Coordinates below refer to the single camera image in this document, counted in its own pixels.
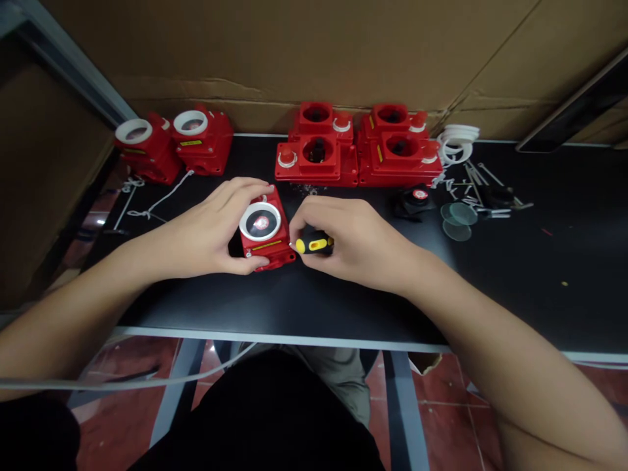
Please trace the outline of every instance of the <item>yellow and black screwdriver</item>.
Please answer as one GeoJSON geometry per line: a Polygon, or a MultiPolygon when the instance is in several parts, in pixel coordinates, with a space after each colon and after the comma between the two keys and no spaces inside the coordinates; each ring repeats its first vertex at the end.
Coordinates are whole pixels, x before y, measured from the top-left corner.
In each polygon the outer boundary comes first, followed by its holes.
{"type": "Polygon", "coordinates": [[[325,231],[317,230],[304,234],[294,244],[296,251],[302,254],[331,254],[334,240],[325,231]]]}

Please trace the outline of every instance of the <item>cardboard box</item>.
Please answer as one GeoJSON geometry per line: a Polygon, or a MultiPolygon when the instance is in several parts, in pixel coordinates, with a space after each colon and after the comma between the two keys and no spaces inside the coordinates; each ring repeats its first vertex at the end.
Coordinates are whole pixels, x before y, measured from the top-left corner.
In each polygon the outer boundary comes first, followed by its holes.
{"type": "Polygon", "coordinates": [[[34,273],[105,161],[113,133],[20,47],[0,46],[0,309],[8,309],[27,300],[34,273]]]}

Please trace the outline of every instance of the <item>person's right hand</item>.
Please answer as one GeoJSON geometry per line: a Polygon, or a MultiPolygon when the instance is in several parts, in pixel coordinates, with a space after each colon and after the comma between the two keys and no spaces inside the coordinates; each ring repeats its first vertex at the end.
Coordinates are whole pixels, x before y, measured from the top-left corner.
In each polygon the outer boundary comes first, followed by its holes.
{"type": "Polygon", "coordinates": [[[308,196],[290,222],[292,246],[306,224],[334,238],[334,252],[303,255],[303,263],[337,278],[404,295],[420,276],[427,251],[414,245],[364,200],[308,196]]]}

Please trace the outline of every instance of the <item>black table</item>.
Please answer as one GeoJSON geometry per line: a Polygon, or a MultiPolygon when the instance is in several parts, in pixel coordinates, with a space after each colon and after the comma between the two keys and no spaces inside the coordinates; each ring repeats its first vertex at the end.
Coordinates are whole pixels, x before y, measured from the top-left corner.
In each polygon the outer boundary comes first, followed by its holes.
{"type": "MultiPolygon", "coordinates": [[[[189,177],[153,213],[170,220],[224,179],[251,176],[272,182],[276,146],[282,140],[236,137],[222,178],[189,177]]],[[[591,147],[519,154],[511,144],[476,143],[472,160],[485,163],[534,207],[511,219],[479,222],[464,243],[442,232],[438,210],[425,213],[423,223],[394,218],[389,205],[393,189],[318,191],[367,200],[406,237],[435,252],[573,359],[628,362],[628,154],[591,147]]],[[[450,169],[447,176],[466,178],[462,166],[450,169]]],[[[277,183],[277,189],[291,218],[308,191],[288,183],[277,183]]],[[[137,188],[130,201],[122,194],[105,229],[116,225],[123,209],[144,211],[170,190],[146,185],[137,188]]],[[[437,198],[450,200],[442,186],[437,198]]],[[[131,236],[101,235],[87,265],[159,225],[156,218],[123,215],[118,228],[131,236]]],[[[238,234],[230,252],[242,255],[238,234]]],[[[447,286],[442,294],[447,296],[447,286]]],[[[447,350],[435,326],[404,299],[307,269],[299,260],[248,277],[214,274],[158,283],[129,308],[119,330],[214,340],[447,350]]]]}

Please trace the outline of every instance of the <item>red tile floor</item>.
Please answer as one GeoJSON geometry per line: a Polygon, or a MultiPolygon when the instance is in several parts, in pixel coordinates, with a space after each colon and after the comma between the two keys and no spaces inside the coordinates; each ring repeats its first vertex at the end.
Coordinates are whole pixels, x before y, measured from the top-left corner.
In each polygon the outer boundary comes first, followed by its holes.
{"type": "MultiPolygon", "coordinates": [[[[157,377],[170,373],[180,339],[131,337],[110,345],[94,360],[88,375],[111,379],[159,365],[157,377]]],[[[201,371],[220,364],[213,343],[205,346],[201,371]]],[[[628,372],[579,367],[610,401],[628,406],[628,372]]],[[[222,372],[197,384],[192,408],[221,377],[222,372]]],[[[482,399],[467,392],[469,380],[458,358],[444,355],[425,376],[413,373],[425,432],[431,471],[494,471],[502,460],[493,411],[482,399]]],[[[388,409],[383,357],[380,353],[367,378],[371,389],[369,429],[384,467],[391,469],[388,409]]],[[[81,427],[79,470],[124,470],[147,449],[163,388],[118,392],[74,409],[81,427]]]]}

